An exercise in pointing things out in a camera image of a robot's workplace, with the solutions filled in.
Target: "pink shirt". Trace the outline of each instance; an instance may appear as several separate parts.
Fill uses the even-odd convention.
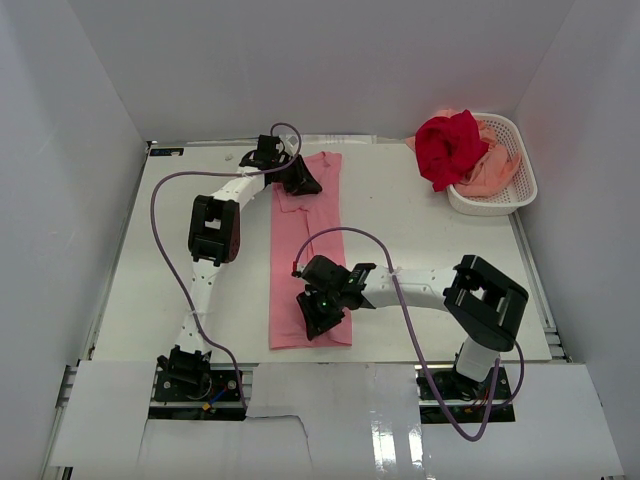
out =
[[[342,155],[321,152],[305,159],[313,177],[322,185],[318,195],[289,196],[282,185],[273,186],[271,207],[271,293],[269,348],[333,347],[351,345],[351,313],[327,333],[307,340],[304,318],[296,296],[304,282],[291,276],[296,253],[304,241],[320,230],[341,226],[340,170]],[[300,257],[306,265],[316,254],[345,265],[342,232],[322,235]]]

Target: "white basket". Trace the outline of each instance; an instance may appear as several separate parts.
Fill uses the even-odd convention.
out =
[[[513,158],[516,153],[520,152],[522,161],[509,185],[500,193],[491,197],[463,197],[453,185],[449,185],[447,187],[449,202],[453,208],[466,215],[482,217],[509,215],[516,209],[533,202],[538,195],[538,185],[536,185],[536,179],[533,176],[529,156],[524,148],[520,132],[511,120],[491,113],[474,113],[473,116],[476,120],[484,120],[496,131],[498,143],[507,148],[510,157]]]

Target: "black bracket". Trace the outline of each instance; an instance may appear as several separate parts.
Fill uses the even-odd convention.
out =
[[[449,412],[458,423],[481,423],[484,417],[485,403],[491,387],[493,368],[483,382],[474,382],[463,377],[451,368],[431,368],[433,380],[442,398],[449,402]],[[416,379],[418,392],[422,404],[420,405],[420,420],[426,424],[446,424],[449,420],[444,416],[440,406],[435,404],[435,397],[422,370],[418,371]],[[515,422],[513,405],[498,407],[511,396],[511,387],[504,367],[498,371],[498,383],[494,395],[493,408],[489,414],[490,423]]]
[[[284,149],[278,146],[282,143],[280,138],[269,135],[258,137],[258,148],[251,150],[240,162],[241,167],[254,167],[259,170],[271,170],[282,167],[291,161]],[[270,183],[281,183],[284,191],[289,195],[316,195],[322,192],[322,186],[313,178],[307,165],[300,155],[287,168],[265,175],[265,186]]]
[[[221,402],[240,399],[235,371],[212,369],[208,353],[183,352],[176,345],[169,358],[158,357],[158,366],[162,371],[158,372],[153,395],[157,402],[208,401],[218,393],[221,393],[218,398]]]
[[[194,262],[204,258],[219,267],[235,260],[240,250],[240,204],[198,195],[193,201],[188,245]]]
[[[358,263],[352,271],[323,255],[315,255],[302,273],[294,272],[307,282],[296,300],[307,327],[307,339],[331,330],[344,317],[344,308],[373,308],[362,295],[365,280],[374,263]]]
[[[469,336],[497,352],[513,349],[529,294],[476,255],[465,255],[444,304]],[[480,298],[474,292],[482,291]]]

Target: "pink cloth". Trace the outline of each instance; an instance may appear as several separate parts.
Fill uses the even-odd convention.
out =
[[[451,117],[457,113],[449,108],[439,110],[435,116]],[[506,147],[498,143],[495,130],[483,120],[477,120],[477,124],[480,140],[489,144],[489,150],[454,187],[465,197],[490,197],[509,185],[520,167],[522,156],[517,153],[513,158],[509,158]],[[415,137],[407,138],[405,143],[411,150],[416,151]]]
[[[340,170],[342,155],[321,152],[305,159],[322,193],[292,197],[282,185],[273,186],[271,207],[271,294],[269,303],[269,348],[336,347],[351,345],[351,313],[327,333],[307,340],[304,318],[296,296],[304,282],[291,276],[296,253],[304,241],[320,230],[339,227]],[[344,265],[342,232],[322,235],[311,242],[300,257],[307,264],[322,254]]]

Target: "orange cloth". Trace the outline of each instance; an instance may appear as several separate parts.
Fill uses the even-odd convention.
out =
[[[451,117],[453,109],[439,110],[436,117]],[[489,150],[475,164],[473,170],[454,185],[458,193],[465,197],[490,197],[500,193],[518,171],[522,156],[517,153],[509,158],[509,152],[496,139],[496,132],[483,120],[477,120],[480,140],[489,144]],[[405,140],[407,146],[415,152],[415,137]]]

